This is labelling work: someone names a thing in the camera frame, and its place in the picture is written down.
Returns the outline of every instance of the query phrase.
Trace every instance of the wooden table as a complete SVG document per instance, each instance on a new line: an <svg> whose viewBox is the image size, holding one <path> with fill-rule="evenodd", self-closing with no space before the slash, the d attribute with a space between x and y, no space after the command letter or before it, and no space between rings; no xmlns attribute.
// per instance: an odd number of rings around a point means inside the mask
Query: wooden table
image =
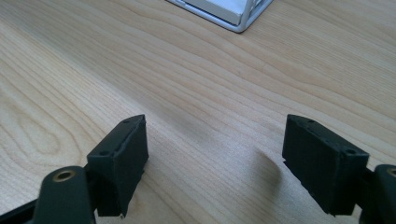
<svg viewBox="0 0 396 224"><path fill-rule="evenodd" d="M281 157L286 116L396 163L396 2L275 0L241 35L160 0L0 1L0 214L146 114L124 220L357 223L322 212Z"/></svg>

